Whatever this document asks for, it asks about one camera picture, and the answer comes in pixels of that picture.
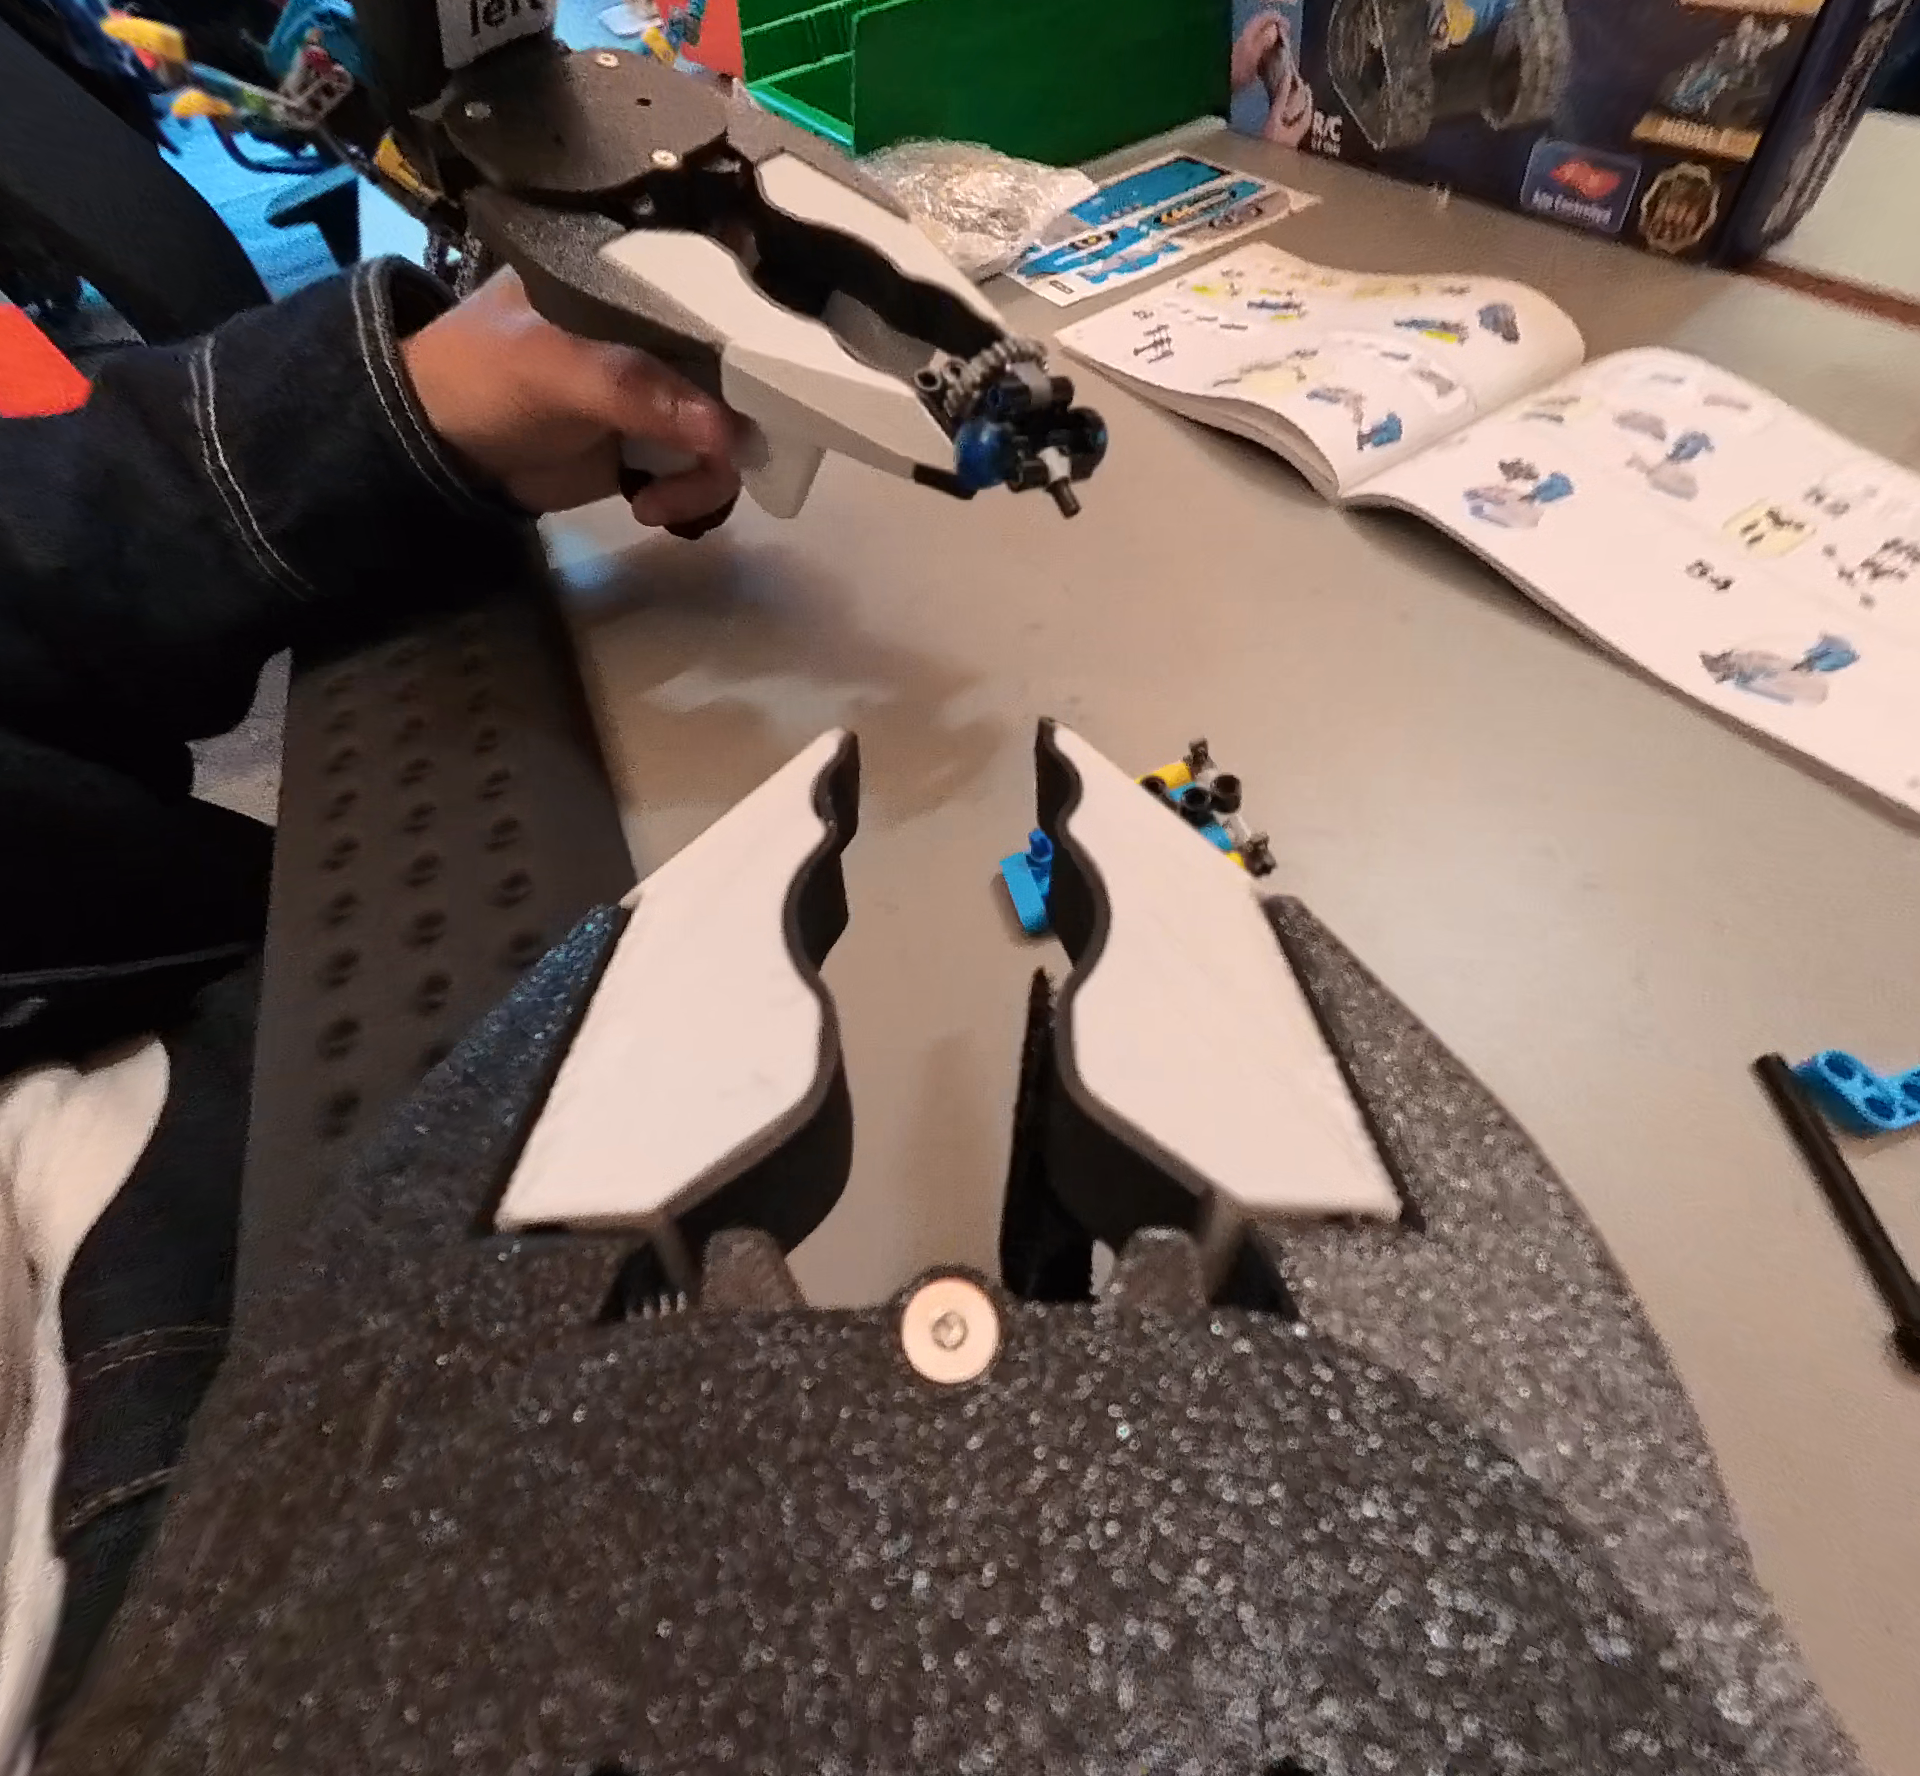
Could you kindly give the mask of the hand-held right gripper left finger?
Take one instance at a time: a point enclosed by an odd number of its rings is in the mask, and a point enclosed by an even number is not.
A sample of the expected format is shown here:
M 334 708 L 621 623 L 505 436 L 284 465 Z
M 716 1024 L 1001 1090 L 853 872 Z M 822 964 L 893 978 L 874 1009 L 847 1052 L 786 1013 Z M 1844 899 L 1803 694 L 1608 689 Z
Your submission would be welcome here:
M 689 1272 L 720 1232 L 791 1253 L 826 1223 L 852 1174 L 826 967 L 855 831 L 858 738 L 829 730 L 633 890 L 495 1232 L 636 1236 Z

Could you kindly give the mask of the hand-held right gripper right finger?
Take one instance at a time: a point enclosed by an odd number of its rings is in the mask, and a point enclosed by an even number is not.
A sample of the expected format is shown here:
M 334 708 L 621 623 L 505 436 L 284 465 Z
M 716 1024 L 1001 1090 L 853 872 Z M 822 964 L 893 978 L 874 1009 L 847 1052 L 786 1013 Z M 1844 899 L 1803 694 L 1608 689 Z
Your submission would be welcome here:
M 1224 1284 L 1262 1225 L 1404 1225 L 1404 1184 L 1214 823 L 1057 718 L 1037 733 L 1049 914 L 1069 971 L 1045 1065 L 1053 1201 L 1114 1254 L 1187 1236 Z

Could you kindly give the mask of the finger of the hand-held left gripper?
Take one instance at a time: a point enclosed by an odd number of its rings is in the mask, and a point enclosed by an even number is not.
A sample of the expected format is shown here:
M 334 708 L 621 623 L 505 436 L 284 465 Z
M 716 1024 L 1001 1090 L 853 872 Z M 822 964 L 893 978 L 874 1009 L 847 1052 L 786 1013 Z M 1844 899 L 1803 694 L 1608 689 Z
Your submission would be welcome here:
M 782 302 L 741 341 L 759 373 L 916 375 L 1012 335 L 978 287 L 884 197 L 786 147 L 744 151 L 755 288 Z
M 912 481 L 951 474 L 954 446 L 909 373 L 862 358 L 834 325 L 763 294 L 723 244 L 690 230 L 633 227 L 603 241 L 605 277 L 636 288 L 636 311 L 707 351 L 716 397 L 745 424 L 741 489 L 794 518 L 829 454 Z

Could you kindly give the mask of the blue yellow block assembly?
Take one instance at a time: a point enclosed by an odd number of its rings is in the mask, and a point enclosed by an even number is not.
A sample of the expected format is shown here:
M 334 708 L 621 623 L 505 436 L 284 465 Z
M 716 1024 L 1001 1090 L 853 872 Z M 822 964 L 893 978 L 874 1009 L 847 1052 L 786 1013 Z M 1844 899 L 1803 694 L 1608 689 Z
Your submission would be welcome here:
M 1277 859 L 1267 833 L 1246 823 L 1242 780 L 1214 760 L 1203 737 L 1192 738 L 1181 757 L 1140 774 L 1136 781 L 1251 877 L 1276 874 Z

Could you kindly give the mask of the black blue block assembly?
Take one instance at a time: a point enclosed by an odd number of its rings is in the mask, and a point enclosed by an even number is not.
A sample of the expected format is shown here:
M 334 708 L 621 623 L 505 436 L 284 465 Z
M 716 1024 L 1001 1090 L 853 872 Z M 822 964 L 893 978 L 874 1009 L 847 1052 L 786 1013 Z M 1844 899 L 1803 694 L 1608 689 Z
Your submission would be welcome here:
M 973 357 L 936 353 L 916 389 L 951 444 L 949 466 L 919 466 L 916 482 L 954 499 L 1042 492 L 1061 516 L 1084 512 L 1079 488 L 1105 460 L 1108 426 L 1042 339 L 1005 333 Z

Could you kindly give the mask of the person's left forearm dark sleeve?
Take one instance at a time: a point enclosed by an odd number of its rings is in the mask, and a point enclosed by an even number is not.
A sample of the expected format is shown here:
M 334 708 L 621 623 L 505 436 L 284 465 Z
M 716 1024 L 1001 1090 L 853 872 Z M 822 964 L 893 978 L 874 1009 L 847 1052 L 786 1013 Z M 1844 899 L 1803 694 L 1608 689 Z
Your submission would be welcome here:
M 451 308 L 380 257 L 7 419 L 4 795 L 105 769 L 157 797 L 314 639 L 458 599 L 533 522 L 430 427 L 400 343 Z

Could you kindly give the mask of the person's left hand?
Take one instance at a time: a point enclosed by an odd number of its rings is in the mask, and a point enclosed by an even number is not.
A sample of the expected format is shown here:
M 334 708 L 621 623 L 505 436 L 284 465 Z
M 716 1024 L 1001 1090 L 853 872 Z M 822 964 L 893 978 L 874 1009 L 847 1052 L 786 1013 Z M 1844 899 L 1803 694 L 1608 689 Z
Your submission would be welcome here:
M 566 332 L 500 269 L 400 343 L 429 427 L 533 516 L 622 495 L 636 522 L 694 540 L 736 509 L 737 426 L 658 358 Z

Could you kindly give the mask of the clear plastic bag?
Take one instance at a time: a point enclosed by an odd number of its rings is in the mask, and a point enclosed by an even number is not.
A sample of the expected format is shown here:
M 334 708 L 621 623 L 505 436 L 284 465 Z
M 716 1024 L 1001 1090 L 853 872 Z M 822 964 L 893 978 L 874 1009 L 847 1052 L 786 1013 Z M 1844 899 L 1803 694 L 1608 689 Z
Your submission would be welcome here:
M 908 139 L 855 157 L 973 283 L 1072 233 L 1076 210 L 1097 185 L 1078 167 L 1055 167 L 973 142 Z

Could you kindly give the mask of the green plastic bin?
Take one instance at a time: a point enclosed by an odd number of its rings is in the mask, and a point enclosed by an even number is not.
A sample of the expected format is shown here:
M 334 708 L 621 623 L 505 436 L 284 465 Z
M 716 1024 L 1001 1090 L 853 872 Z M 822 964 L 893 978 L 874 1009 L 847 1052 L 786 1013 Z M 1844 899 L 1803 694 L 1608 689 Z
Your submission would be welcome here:
M 1229 111 L 1230 0 L 736 0 L 741 81 L 852 157 L 1081 167 Z

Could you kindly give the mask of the blue sticker sheet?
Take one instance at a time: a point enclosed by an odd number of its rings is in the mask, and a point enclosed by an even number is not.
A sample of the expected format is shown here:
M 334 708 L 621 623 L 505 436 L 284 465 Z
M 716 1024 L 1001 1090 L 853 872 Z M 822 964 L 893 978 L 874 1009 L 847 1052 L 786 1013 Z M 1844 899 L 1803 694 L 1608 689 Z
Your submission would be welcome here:
M 1007 267 L 1053 302 L 1101 299 L 1318 205 L 1296 186 L 1165 153 L 1091 189 Z

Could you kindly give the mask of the colourful block model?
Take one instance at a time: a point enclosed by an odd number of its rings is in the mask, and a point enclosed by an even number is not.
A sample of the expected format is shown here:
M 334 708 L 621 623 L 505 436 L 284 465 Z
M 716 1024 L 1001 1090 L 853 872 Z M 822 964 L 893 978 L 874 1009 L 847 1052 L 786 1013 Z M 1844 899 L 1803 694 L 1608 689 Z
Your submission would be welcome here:
M 354 94 L 361 70 L 344 0 L 287 0 L 250 75 L 195 53 L 186 32 L 152 16 L 108 10 L 101 30 L 156 77 L 174 120 L 207 122 L 240 162 L 240 136 L 293 153 L 323 149 L 326 126 Z

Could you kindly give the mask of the black perforated panel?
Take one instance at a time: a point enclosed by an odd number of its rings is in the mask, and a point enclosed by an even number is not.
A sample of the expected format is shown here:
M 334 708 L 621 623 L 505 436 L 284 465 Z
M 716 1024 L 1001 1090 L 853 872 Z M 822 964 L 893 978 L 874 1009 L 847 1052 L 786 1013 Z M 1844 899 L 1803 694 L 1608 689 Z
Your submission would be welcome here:
M 287 701 L 238 1290 L 352 1148 L 634 865 L 559 603 L 528 577 L 302 657 Z

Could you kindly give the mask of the person's dark clothing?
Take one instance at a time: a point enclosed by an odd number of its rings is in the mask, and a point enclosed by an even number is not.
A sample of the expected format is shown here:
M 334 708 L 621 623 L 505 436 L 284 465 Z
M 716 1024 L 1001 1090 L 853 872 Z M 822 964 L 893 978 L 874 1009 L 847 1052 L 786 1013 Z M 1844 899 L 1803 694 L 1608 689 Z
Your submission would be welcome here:
M 270 864 L 269 827 L 105 769 L 4 795 L 4 1081 L 144 1038 L 173 1065 L 64 1284 L 66 1591 L 43 1706 L 108 1628 L 228 1348 Z

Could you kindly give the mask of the black axle rod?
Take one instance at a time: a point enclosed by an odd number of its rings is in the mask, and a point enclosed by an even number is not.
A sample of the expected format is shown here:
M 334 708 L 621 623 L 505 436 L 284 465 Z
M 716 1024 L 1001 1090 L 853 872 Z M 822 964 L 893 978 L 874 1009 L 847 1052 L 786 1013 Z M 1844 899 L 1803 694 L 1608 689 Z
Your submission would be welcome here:
M 1868 1272 L 1890 1321 L 1890 1338 L 1902 1363 L 1918 1374 L 1918 1281 L 1888 1232 L 1878 1210 L 1843 1159 L 1837 1136 L 1789 1068 L 1769 1052 L 1752 1063 L 1752 1074 L 1822 1190 L 1838 1229 Z

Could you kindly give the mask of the white cloth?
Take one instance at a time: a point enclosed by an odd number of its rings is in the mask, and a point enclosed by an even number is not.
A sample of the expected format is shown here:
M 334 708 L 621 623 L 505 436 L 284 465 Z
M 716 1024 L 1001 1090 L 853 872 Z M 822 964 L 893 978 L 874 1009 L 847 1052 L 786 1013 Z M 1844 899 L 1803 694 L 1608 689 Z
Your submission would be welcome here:
M 2 1770 L 33 1764 L 33 1713 L 66 1568 L 53 1536 L 68 1376 L 62 1294 L 85 1237 L 144 1155 L 173 1081 L 154 1038 L 2 1088 Z

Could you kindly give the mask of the blue angled block beam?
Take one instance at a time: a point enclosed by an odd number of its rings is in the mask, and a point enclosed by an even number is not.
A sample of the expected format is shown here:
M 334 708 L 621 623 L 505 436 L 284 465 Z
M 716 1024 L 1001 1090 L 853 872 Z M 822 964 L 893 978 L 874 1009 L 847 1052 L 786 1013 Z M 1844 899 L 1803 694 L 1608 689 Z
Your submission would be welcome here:
M 1829 1047 L 1792 1067 L 1820 1112 L 1862 1137 L 1918 1127 L 1918 1068 L 1878 1068 L 1859 1053 Z

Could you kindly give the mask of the building block toy box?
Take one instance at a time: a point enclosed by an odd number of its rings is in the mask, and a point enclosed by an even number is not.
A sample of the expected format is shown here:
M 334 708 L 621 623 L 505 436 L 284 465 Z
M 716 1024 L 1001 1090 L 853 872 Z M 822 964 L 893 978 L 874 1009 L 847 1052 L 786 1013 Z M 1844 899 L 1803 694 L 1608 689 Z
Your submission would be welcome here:
M 1230 0 L 1229 122 L 1662 257 L 1809 213 L 1917 0 Z

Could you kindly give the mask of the open instruction booklet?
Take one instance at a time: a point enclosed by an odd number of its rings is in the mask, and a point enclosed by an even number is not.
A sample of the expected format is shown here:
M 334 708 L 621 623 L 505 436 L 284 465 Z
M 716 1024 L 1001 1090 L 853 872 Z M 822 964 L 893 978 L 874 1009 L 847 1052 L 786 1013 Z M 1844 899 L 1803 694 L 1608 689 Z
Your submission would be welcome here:
M 1244 244 L 1058 333 L 1323 499 L 1394 512 L 1673 694 L 1918 810 L 1918 482 L 1705 358 L 1586 360 L 1546 294 Z

